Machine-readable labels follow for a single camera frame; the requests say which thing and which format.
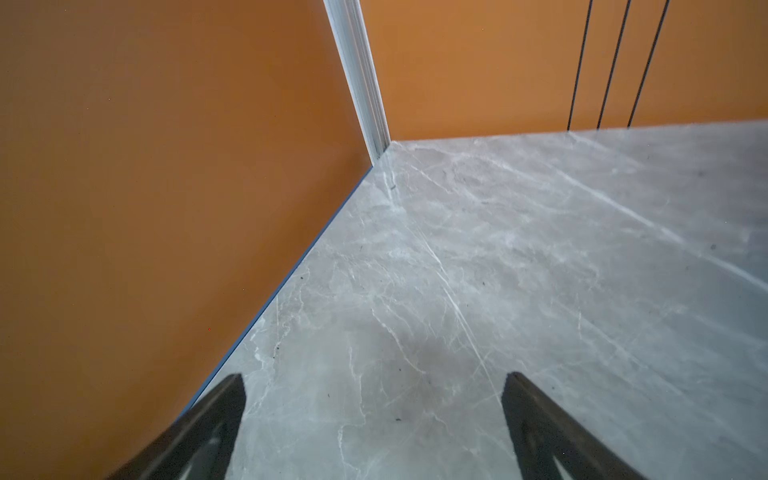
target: orange wall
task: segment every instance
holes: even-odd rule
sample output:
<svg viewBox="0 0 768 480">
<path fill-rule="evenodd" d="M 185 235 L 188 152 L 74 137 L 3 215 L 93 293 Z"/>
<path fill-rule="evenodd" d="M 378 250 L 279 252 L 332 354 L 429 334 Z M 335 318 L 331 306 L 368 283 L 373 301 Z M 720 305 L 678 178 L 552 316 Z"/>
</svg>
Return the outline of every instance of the orange wall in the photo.
<svg viewBox="0 0 768 480">
<path fill-rule="evenodd" d="M 670 0 L 632 126 L 768 117 L 768 2 Z"/>
<path fill-rule="evenodd" d="M 393 140 L 562 131 L 588 0 L 361 0 Z M 571 129 L 626 127 L 664 0 L 593 0 Z M 670 0 L 633 125 L 768 116 L 768 4 Z"/>
<path fill-rule="evenodd" d="M 393 140 L 568 126 L 588 0 L 362 0 Z"/>
<path fill-rule="evenodd" d="M 325 8 L 6 2 L 0 465 L 164 430 L 369 167 Z"/>
</svg>

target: gray marble floor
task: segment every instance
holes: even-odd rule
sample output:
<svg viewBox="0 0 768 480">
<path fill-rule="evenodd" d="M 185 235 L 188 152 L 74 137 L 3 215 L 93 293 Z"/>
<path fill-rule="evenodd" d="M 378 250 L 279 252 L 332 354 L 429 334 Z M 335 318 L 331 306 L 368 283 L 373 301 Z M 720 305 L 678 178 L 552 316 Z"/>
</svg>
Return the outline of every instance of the gray marble floor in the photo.
<svg viewBox="0 0 768 480">
<path fill-rule="evenodd" d="M 519 370 L 652 479 L 768 472 L 768 122 L 395 142 L 216 382 L 228 478 L 519 478 Z"/>
</svg>

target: black wire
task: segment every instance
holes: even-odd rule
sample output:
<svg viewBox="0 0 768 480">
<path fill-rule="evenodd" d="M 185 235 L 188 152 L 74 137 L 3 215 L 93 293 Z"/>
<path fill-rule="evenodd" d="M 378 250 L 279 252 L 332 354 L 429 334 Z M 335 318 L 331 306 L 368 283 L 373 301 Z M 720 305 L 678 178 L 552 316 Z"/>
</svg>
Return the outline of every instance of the black wire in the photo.
<svg viewBox="0 0 768 480">
<path fill-rule="evenodd" d="M 619 47 L 621 46 L 621 37 L 624 36 L 624 26 L 627 24 L 627 15 L 629 15 L 629 5 L 632 0 L 627 0 L 627 7 L 624 10 L 624 20 L 621 21 L 621 30 L 619 30 L 619 39 L 616 42 L 616 51 L 614 52 L 614 61 L 611 63 L 611 73 L 608 74 L 608 84 L 605 85 L 605 96 L 603 96 L 603 106 L 600 108 L 600 117 L 598 118 L 598 130 L 603 122 L 603 112 L 605 111 L 605 102 L 608 100 L 608 90 L 611 88 L 611 80 L 614 77 L 614 68 L 616 68 L 616 58 L 619 56 Z"/>
<path fill-rule="evenodd" d="M 576 103 L 576 89 L 578 88 L 578 75 L 581 73 L 581 60 L 584 58 L 584 46 L 587 44 L 587 30 L 589 30 L 589 16 L 592 13 L 592 0 L 589 0 L 587 9 L 587 22 L 584 24 L 584 38 L 581 39 L 581 53 L 578 56 L 578 68 L 576 69 L 576 83 L 574 84 L 574 96 L 571 99 L 571 113 L 568 115 L 568 130 L 571 129 L 571 119 L 574 116 L 574 104 Z"/>
<path fill-rule="evenodd" d="M 632 119 L 634 118 L 634 111 L 637 110 L 637 103 L 640 101 L 640 93 L 643 91 L 643 85 L 645 85 L 645 76 L 648 75 L 648 68 L 650 67 L 650 60 L 654 57 L 654 50 L 656 50 L 656 42 L 659 41 L 659 34 L 661 33 L 661 26 L 664 24 L 664 17 L 667 16 L 667 7 L 670 6 L 670 0 L 664 3 L 664 10 L 661 12 L 661 19 L 659 20 L 659 27 L 656 29 L 656 36 L 654 37 L 654 44 L 650 47 L 650 54 L 648 55 L 648 62 L 645 64 L 645 71 L 643 72 L 643 79 L 640 80 L 640 88 L 637 89 L 637 97 L 634 98 L 634 105 L 632 105 L 632 113 L 629 116 L 629 122 L 627 128 L 632 125 Z"/>
</svg>

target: blue edge strip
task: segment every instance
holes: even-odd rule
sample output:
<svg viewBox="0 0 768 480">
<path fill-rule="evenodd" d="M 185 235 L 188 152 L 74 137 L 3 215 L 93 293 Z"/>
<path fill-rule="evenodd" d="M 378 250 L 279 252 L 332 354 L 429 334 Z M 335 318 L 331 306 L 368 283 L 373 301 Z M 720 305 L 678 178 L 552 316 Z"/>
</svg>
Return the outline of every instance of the blue edge strip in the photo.
<svg viewBox="0 0 768 480">
<path fill-rule="evenodd" d="M 224 355 L 224 358 L 222 358 L 222 359 L 221 359 L 221 361 L 220 361 L 220 362 L 219 362 L 219 364 L 216 366 L 216 368 L 214 369 L 214 371 L 213 371 L 213 372 L 212 372 L 212 373 L 211 373 L 211 374 L 208 376 L 208 378 L 206 378 L 206 379 L 205 379 L 205 382 L 203 382 L 203 386 L 201 386 L 201 387 L 200 387 L 200 389 L 199 389 L 199 390 L 197 390 L 197 393 L 195 393 L 195 394 L 194 394 L 194 396 L 192 397 L 192 400 L 190 400 L 190 402 L 187 404 L 187 406 L 185 406 L 185 407 L 184 407 L 184 410 L 182 410 L 182 411 L 181 411 L 181 414 L 179 415 L 179 418 L 180 418 L 180 417 L 181 417 L 181 416 L 182 416 L 184 413 L 187 413 L 187 410 L 189 410 L 190 408 L 192 408 L 192 405 L 194 405 L 194 403 L 197 401 L 197 399 L 199 399 L 199 398 L 200 398 L 200 396 L 203 394 L 203 391 L 204 391 L 204 390 L 205 390 L 205 389 L 208 387 L 208 384 L 211 382 L 211 380 L 213 380 L 213 379 L 214 379 L 214 377 L 215 377 L 215 376 L 216 376 L 216 374 L 219 372 L 219 370 L 221 370 L 221 367 L 224 365 L 224 363 L 225 363 L 225 362 L 226 362 L 226 361 L 227 361 L 227 360 L 230 358 L 230 355 L 232 355 L 232 352 L 234 352 L 234 351 L 235 351 L 235 349 L 237 348 L 237 346 L 238 346 L 238 345 L 240 345 L 240 342 L 242 342 L 242 341 L 243 341 L 243 339 L 245 338 L 245 335 L 247 335 L 247 334 L 248 334 L 248 332 L 250 331 L 250 329 L 252 329 L 252 328 L 253 328 L 253 325 L 255 325 L 255 324 L 256 324 L 256 321 L 257 321 L 257 320 L 258 320 L 258 319 L 261 317 L 261 314 L 262 314 L 262 313 L 264 313 L 264 310 L 266 310 L 266 308 L 267 308 L 267 307 L 270 305 L 270 303 L 272 303 L 272 300 L 274 300 L 275 296 L 277 296 L 277 293 L 280 291 L 280 289 L 282 289 L 282 288 L 283 288 L 283 285 L 285 285 L 285 284 L 286 284 L 286 282 L 288 281 L 288 279 L 290 278 L 290 276 L 291 276 L 291 275 L 293 275 L 293 272 L 295 272 L 295 271 L 296 271 L 296 269 L 297 269 L 297 268 L 299 268 L 299 265 L 300 265 L 300 264 L 301 264 L 301 263 L 304 261 L 304 257 L 306 257 L 306 255 L 307 255 L 307 254 L 310 252 L 310 250 L 312 250 L 312 247 L 314 247 L 314 246 L 315 246 L 315 243 L 317 243 L 317 240 L 319 240 L 319 239 L 320 239 L 320 237 L 323 235 L 323 233 L 325 233 L 325 231 L 326 231 L 326 229 L 328 228 L 328 226 L 331 224 L 331 222 L 333 222 L 333 219 L 334 219 L 334 218 L 336 218 L 336 215 L 338 215 L 338 214 L 339 214 L 339 212 L 340 212 L 340 211 L 341 211 L 341 210 L 344 208 L 344 205 L 346 205 L 346 203 L 349 201 L 349 199 L 352 197 L 352 195 L 353 195 L 353 194 L 354 194 L 354 193 L 357 191 L 357 187 L 359 187 L 359 186 L 360 186 L 360 184 L 362 183 L 362 181 L 363 181 L 363 180 L 365 180 L 365 179 L 366 179 L 366 177 L 368 177 L 368 173 L 370 173 L 370 171 L 371 171 L 372 169 L 373 169 L 373 166 L 371 166 L 371 168 L 369 168 L 369 169 L 368 169 L 368 170 L 367 170 L 367 171 L 364 173 L 364 175 L 362 176 L 362 178 L 360 178 L 360 180 L 357 182 L 357 184 L 356 184 L 356 185 L 355 185 L 355 187 L 352 189 L 352 191 L 351 191 L 351 192 L 349 192 L 349 195 L 347 195 L 347 197 L 346 197 L 346 198 L 344 199 L 344 201 L 341 203 L 341 205 L 340 205 L 340 206 L 339 206 L 339 208 L 336 210 L 336 212 L 334 212 L 334 213 L 333 213 L 333 215 L 331 216 L 330 220 L 328 220 L 328 223 L 326 223 L 326 225 L 323 227 L 323 229 L 320 231 L 320 233 L 318 233 L 318 234 L 317 234 L 317 237 L 315 237 L 315 240 L 312 240 L 312 243 L 310 244 L 310 247 L 306 249 L 306 251 L 305 251 L 305 252 L 302 254 L 301 258 L 299 258 L 299 261 L 298 261 L 298 262 L 296 262 L 296 264 L 295 264 L 295 265 L 293 265 L 293 268 L 292 268 L 292 269 L 290 269 L 290 272 L 288 272 L 288 275 L 286 275 L 286 277 L 285 277 L 285 278 L 283 279 L 283 281 L 280 283 L 280 286 L 278 286 L 278 287 L 277 287 L 277 290 L 275 290 L 275 291 L 272 293 L 272 295 L 270 296 L 270 298 L 269 298 L 269 299 L 266 301 L 266 303 L 264 303 L 264 306 L 262 306 L 262 307 L 261 307 L 261 310 L 259 310 L 259 312 L 258 312 L 258 313 L 256 314 L 256 316 L 253 318 L 253 320 L 251 320 L 251 322 L 248 324 L 248 326 L 246 327 L 246 329 L 245 329 L 245 330 L 244 330 L 244 331 L 243 331 L 243 332 L 240 334 L 240 336 L 239 336 L 239 337 L 237 337 L 237 341 L 234 343 L 234 345 L 232 345 L 232 347 L 229 349 L 229 351 L 227 352 L 227 354 L 226 354 L 226 355 Z"/>
</svg>

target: aluminum corner profile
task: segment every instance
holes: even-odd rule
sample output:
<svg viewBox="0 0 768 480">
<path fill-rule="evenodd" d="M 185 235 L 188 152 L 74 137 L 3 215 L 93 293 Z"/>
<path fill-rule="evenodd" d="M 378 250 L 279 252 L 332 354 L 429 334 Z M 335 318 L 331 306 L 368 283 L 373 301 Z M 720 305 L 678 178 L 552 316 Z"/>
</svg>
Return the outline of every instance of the aluminum corner profile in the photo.
<svg viewBox="0 0 768 480">
<path fill-rule="evenodd" d="M 389 146 L 379 82 L 359 0 L 323 0 L 371 163 Z"/>
</svg>

